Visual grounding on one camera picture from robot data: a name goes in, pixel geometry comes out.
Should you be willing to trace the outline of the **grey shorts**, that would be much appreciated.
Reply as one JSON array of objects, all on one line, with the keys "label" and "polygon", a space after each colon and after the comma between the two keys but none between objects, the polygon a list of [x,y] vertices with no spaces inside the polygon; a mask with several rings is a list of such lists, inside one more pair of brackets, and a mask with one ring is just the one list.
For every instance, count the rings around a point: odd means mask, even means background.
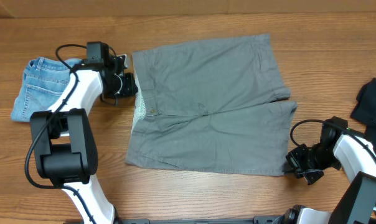
[{"label": "grey shorts", "polygon": [[126,163],[147,169],[281,176],[297,108],[268,34],[137,51]]}]

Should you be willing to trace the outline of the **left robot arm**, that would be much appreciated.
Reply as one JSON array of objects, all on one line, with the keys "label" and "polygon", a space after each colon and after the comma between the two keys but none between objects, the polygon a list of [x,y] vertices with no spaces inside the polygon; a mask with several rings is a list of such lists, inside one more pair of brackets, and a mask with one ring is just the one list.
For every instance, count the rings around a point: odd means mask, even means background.
[{"label": "left robot arm", "polygon": [[[89,42],[85,59],[68,65],[70,82],[49,109],[30,118],[32,144],[26,155],[24,173],[38,189],[60,189],[72,200],[82,223],[121,223],[114,205],[106,198],[96,176],[98,150],[88,114],[99,99],[103,103],[135,96],[138,87],[126,72],[126,56],[118,56],[108,44]],[[50,180],[46,186],[33,180],[29,162],[35,159],[37,173]]]}]

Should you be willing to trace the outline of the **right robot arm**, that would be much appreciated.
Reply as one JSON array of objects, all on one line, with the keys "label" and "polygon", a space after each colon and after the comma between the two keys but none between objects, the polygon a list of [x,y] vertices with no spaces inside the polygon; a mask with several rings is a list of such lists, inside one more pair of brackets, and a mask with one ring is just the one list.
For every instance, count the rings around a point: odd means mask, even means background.
[{"label": "right robot arm", "polygon": [[320,141],[297,144],[286,155],[291,173],[309,185],[333,167],[343,170],[350,182],[332,212],[295,205],[278,223],[376,223],[376,153],[365,136],[338,117],[322,121]]}]

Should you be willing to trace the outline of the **folded blue denim jeans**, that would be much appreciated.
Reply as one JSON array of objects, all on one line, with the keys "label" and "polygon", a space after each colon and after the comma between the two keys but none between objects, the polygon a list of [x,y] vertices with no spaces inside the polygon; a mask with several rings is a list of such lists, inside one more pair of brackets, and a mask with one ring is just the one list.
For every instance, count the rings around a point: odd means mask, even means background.
[{"label": "folded blue denim jeans", "polygon": [[70,67],[80,62],[78,58],[67,59],[65,63],[44,57],[31,60],[23,71],[11,120],[28,122],[34,112],[49,109],[66,89],[70,81]]}]

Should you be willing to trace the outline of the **black garment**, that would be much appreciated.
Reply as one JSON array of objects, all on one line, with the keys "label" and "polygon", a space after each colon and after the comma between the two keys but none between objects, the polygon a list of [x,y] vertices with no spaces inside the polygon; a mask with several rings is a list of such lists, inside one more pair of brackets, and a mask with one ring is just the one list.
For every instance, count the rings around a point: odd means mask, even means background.
[{"label": "black garment", "polygon": [[366,125],[365,138],[372,143],[376,153],[376,78],[360,89],[356,100],[350,117]]}]

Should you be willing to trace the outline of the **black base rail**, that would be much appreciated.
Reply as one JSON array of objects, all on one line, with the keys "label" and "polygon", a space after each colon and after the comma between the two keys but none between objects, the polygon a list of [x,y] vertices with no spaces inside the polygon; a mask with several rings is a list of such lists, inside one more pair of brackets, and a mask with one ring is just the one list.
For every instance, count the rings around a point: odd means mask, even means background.
[{"label": "black base rail", "polygon": [[148,220],[125,219],[121,224],[272,224],[280,223],[280,216],[255,216],[253,218],[199,219],[199,220]]}]

